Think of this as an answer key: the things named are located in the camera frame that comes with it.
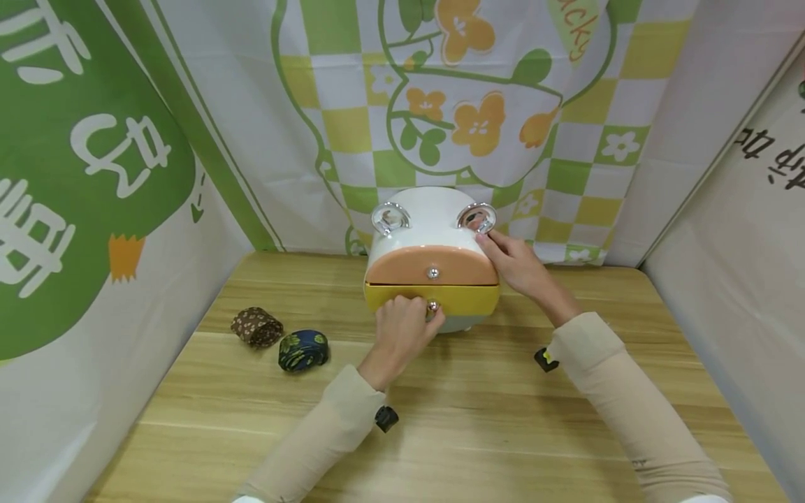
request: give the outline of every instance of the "black clip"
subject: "black clip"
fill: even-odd
[[[538,352],[534,353],[534,360],[546,373],[551,372],[559,366],[559,362],[551,357],[551,354],[548,352],[548,348],[542,348]]]
[[[400,417],[394,412],[394,409],[385,405],[380,407],[374,415],[374,423],[383,430],[383,433],[388,433],[391,427],[397,424],[399,420]]]

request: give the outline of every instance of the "wooden table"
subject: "wooden table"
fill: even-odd
[[[86,501],[230,501],[252,468],[372,344],[364,258],[255,253],[226,283]],[[555,274],[621,335],[721,466],[737,501],[785,501],[643,273]],[[326,333],[332,360],[303,375],[229,331],[261,306],[287,332]],[[440,336],[390,391],[401,416],[375,430],[306,501],[641,501],[630,464],[560,371],[532,360],[545,316],[505,288],[471,332]]]

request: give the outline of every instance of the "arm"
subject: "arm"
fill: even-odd
[[[298,503],[374,425],[384,390],[433,339],[444,323],[425,323],[422,299],[398,297],[377,313],[374,346],[357,367],[347,365],[321,401],[283,438],[238,491],[235,503]]]
[[[479,237],[479,245],[510,286],[534,300],[556,327],[548,353],[623,446],[646,499],[680,503],[712,495],[701,503],[731,501],[718,467],[600,316],[584,313],[528,245],[490,236]]]

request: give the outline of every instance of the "arm sleeve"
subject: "arm sleeve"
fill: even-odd
[[[647,501],[680,503],[699,495],[732,501],[716,464],[598,314],[558,328],[547,352],[615,434]]]
[[[236,501],[302,501],[344,454],[363,442],[385,400],[355,367],[345,367],[321,401],[254,470]]]

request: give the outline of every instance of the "silver ring handle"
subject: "silver ring handle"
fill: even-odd
[[[405,208],[391,201],[379,204],[372,211],[372,226],[383,236],[402,227],[411,227],[411,217]]]
[[[458,214],[456,227],[466,227],[480,234],[487,234],[497,223],[497,213],[491,204],[472,203]]]

